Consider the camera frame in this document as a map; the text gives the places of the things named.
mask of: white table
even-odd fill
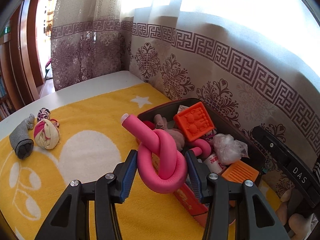
[[[21,123],[23,119],[29,117],[31,113],[36,117],[42,107],[53,110],[86,98],[128,88],[141,83],[143,83],[143,81],[129,71],[119,71],[61,89],[32,102],[1,121],[0,140],[9,135],[17,125]]]

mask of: greek key pattern border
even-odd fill
[[[166,41],[177,49],[211,60],[281,109],[301,131],[316,154],[320,154],[320,118],[304,98],[266,66],[220,41],[168,26],[120,20],[98,20],[53,27],[51,38],[58,39],[85,31],[117,30]]]

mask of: screw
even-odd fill
[[[218,179],[218,175],[215,174],[215,173],[210,173],[210,174],[209,174],[209,178],[210,178],[210,179]]]
[[[115,177],[115,175],[112,172],[109,172],[105,175],[106,179],[113,179]]]
[[[71,185],[71,187],[76,187],[76,186],[78,186],[79,185],[79,180],[73,180],[73,181],[71,181],[70,182],[70,185]]]
[[[247,179],[247,180],[244,182],[244,184],[245,184],[246,186],[248,186],[248,187],[252,187],[252,186],[253,186],[253,182],[252,182],[251,180],[249,180],[249,179]]]

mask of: gray sock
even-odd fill
[[[28,130],[33,129],[35,116],[24,119],[9,135],[11,147],[15,151],[17,157],[21,160],[30,156],[34,142],[29,138]]]

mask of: crumpled clear plastic bag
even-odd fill
[[[241,157],[249,157],[247,144],[235,140],[230,134],[216,134],[212,145],[222,165],[230,165],[240,160]]]

